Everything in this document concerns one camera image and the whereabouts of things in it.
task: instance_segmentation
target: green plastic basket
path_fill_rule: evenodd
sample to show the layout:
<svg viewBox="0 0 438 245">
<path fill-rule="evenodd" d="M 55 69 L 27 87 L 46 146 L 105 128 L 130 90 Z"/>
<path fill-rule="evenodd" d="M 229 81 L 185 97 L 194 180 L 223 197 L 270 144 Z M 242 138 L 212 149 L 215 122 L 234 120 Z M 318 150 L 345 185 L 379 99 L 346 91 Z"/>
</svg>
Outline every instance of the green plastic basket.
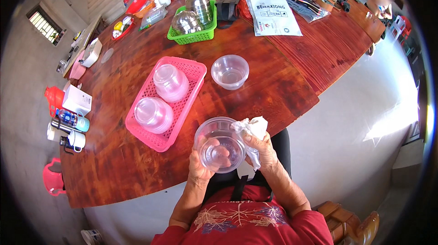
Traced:
<svg viewBox="0 0 438 245">
<path fill-rule="evenodd" d="M 173 30 L 172 26 L 170 26 L 169 31 L 167 32 L 167 39 L 174 40 L 177 44 L 191 44 L 200 42 L 203 40 L 211 40 L 215 35 L 215 28 L 217 26 L 217 9 L 215 6 L 216 0 L 210 0 L 210 6 L 213 8 L 213 21 L 205 26 L 205 29 L 202 31 L 186 34 L 186 35 L 177 35 L 176 31 Z M 175 15 L 185 10 L 186 7 L 182 6 L 178 8 Z"/>
</svg>

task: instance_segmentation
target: pink plastic stool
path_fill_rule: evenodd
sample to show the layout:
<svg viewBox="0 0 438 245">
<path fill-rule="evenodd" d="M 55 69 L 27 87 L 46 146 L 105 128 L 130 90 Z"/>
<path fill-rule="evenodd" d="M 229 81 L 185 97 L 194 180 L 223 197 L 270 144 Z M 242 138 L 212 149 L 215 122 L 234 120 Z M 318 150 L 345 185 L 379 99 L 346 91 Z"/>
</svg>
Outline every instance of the pink plastic stool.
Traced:
<svg viewBox="0 0 438 245">
<path fill-rule="evenodd" d="M 61 160 L 57 157 L 52 159 L 52 162 L 47 164 L 42 171 L 42 180 L 44 182 L 44 186 L 46 187 L 47 192 L 49 194 L 58 196 L 59 194 L 65 194 L 64 182 L 62 181 L 62 173 L 55 173 L 49 170 L 50 166 L 53 166 L 55 162 L 61 163 Z"/>
</svg>

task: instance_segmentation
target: paper box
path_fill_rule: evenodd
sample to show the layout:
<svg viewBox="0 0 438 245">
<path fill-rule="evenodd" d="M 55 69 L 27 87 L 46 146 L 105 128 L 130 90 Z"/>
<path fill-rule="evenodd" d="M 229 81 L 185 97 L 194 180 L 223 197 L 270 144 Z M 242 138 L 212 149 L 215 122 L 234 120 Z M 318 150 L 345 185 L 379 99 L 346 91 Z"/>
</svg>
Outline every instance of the paper box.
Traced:
<svg viewBox="0 0 438 245">
<path fill-rule="evenodd" d="M 74 113 L 82 112 L 85 116 L 91 111 L 91 98 L 90 95 L 70 84 L 65 91 L 62 107 Z"/>
</svg>

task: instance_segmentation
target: pink container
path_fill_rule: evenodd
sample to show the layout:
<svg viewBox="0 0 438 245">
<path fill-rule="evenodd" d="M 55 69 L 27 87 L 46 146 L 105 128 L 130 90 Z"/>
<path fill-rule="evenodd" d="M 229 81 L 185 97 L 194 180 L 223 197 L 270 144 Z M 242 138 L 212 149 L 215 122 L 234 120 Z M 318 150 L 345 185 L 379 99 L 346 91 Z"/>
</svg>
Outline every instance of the pink container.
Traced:
<svg viewBox="0 0 438 245">
<path fill-rule="evenodd" d="M 168 103 L 182 100 L 189 90 L 187 77 L 171 64 L 158 67 L 153 80 L 158 95 Z"/>
<path fill-rule="evenodd" d="M 169 104 L 173 110 L 173 122 L 170 128 L 162 134 L 154 134 L 142 128 L 142 126 L 135 120 L 134 109 L 135 105 L 142 98 L 159 97 L 155 89 L 153 76 L 155 70 L 164 64 L 171 64 L 186 75 L 189 81 L 189 90 L 182 100 L 174 104 Z M 131 134 L 133 134 L 136 138 L 157 152 L 166 151 L 177 139 L 184 120 L 186 119 L 196 96 L 204 84 L 204 77 L 206 73 L 207 67 L 202 63 L 179 57 L 162 57 L 152 69 L 145 83 L 141 87 L 140 92 L 135 98 L 134 103 L 125 119 L 126 129 L 128 129 L 129 132 L 131 132 Z"/>
<path fill-rule="evenodd" d="M 74 64 L 71 67 L 70 78 L 80 79 L 82 77 L 82 75 L 85 73 L 85 70 L 87 70 L 87 68 L 85 66 L 81 65 L 81 63 L 79 62 L 79 60 L 82 60 L 82 57 L 84 57 L 84 53 L 85 53 L 85 50 L 82 51 L 79 54 L 76 61 L 74 61 Z"/>
<path fill-rule="evenodd" d="M 154 134 L 166 132 L 173 122 L 173 110 L 159 98 L 143 98 L 134 108 L 135 120 Z"/>
</svg>

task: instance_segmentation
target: pink tray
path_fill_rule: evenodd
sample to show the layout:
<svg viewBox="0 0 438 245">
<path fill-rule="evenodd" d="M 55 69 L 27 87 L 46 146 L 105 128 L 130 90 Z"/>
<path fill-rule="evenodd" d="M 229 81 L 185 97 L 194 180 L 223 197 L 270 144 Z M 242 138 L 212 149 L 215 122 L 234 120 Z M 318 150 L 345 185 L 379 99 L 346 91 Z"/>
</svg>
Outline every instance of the pink tray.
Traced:
<svg viewBox="0 0 438 245">
<path fill-rule="evenodd" d="M 173 123 L 170 128 L 162 134 L 154 134 L 146 131 L 138 124 L 134 118 L 134 108 L 135 104 L 142 98 L 161 98 L 155 90 L 155 84 L 152 78 L 155 70 L 163 64 L 174 65 L 176 68 L 184 72 L 184 74 L 186 74 L 187 78 L 189 79 L 189 91 L 183 100 L 180 100 L 174 104 L 168 104 L 170 107 L 172 107 L 174 114 Z M 135 98 L 134 103 L 132 104 L 131 109 L 129 110 L 125 119 L 126 129 L 128 129 L 129 132 L 131 132 L 131 134 L 133 134 L 136 138 L 157 152 L 166 151 L 177 139 L 178 133 L 183 126 L 187 114 L 189 113 L 196 96 L 204 84 L 204 77 L 206 73 L 207 67 L 200 62 L 182 59 L 179 57 L 162 57 L 152 69 L 151 73 L 146 79 L 146 82 L 143 84 L 140 92 Z"/>
</svg>

